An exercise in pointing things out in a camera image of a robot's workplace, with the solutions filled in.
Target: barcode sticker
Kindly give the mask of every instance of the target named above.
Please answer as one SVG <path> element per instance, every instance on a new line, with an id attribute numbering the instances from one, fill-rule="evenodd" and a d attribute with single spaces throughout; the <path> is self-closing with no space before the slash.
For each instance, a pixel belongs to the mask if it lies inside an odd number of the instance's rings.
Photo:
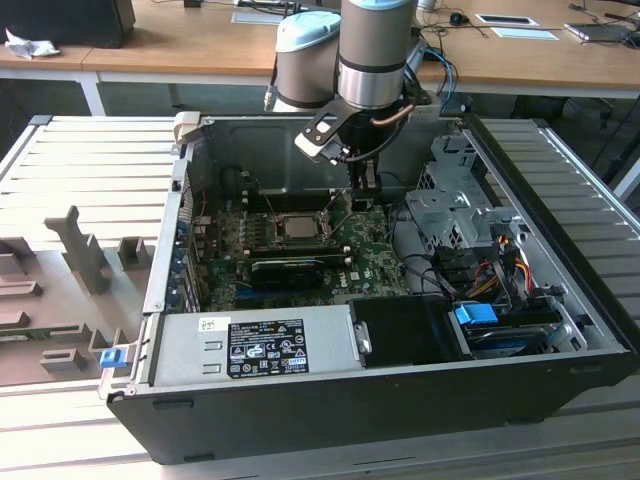
<path id="1" fill-rule="evenodd" d="M 231 317 L 201 317 L 198 319 L 199 332 L 226 331 L 231 323 Z"/>

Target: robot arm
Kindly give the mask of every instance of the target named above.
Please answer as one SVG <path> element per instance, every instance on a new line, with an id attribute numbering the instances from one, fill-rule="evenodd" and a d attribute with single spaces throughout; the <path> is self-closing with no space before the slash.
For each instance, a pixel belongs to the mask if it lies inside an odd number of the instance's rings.
<path id="1" fill-rule="evenodd" d="M 341 15 L 305 12 L 278 27 L 274 111 L 317 112 L 295 143 L 314 161 L 346 164 L 354 189 L 380 187 L 378 154 L 421 99 L 415 9 L 415 0 L 344 0 Z"/>

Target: white tissue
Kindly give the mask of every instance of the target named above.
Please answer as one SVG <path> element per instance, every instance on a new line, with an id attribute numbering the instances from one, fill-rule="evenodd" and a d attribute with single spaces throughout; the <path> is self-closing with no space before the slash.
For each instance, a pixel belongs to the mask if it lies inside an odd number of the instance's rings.
<path id="1" fill-rule="evenodd" d="M 47 55 L 57 55 L 60 53 L 60 50 L 56 50 L 53 43 L 48 40 L 25 40 L 24 38 L 12 35 L 9 30 L 5 30 L 5 32 L 7 33 L 8 41 L 4 42 L 4 46 L 19 57 L 31 60 L 33 57 L 45 57 Z"/>

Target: motherboard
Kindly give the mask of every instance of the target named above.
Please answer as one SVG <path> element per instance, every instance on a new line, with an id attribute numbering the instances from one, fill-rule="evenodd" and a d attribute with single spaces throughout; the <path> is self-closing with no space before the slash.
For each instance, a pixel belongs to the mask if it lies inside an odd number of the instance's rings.
<path id="1" fill-rule="evenodd" d="M 384 208 L 354 210 L 345 191 L 315 202 L 219 202 L 208 213 L 198 240 L 203 310 L 334 305 L 409 291 Z"/>

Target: white paper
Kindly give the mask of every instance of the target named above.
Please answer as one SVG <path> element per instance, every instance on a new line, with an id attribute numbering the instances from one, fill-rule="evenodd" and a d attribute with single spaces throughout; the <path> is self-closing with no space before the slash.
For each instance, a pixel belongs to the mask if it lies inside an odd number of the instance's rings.
<path id="1" fill-rule="evenodd" d="M 60 53 L 60 50 L 57 50 L 53 43 L 48 40 L 32 41 L 16 37 L 9 30 L 5 30 L 5 32 L 7 41 L 4 42 L 4 46 L 19 57 L 31 60 L 33 57 L 46 57 Z"/>
<path id="2" fill-rule="evenodd" d="M 527 28 L 492 27 L 496 35 L 501 38 L 526 38 L 530 40 L 558 40 L 553 33 L 546 30 L 532 30 Z"/>

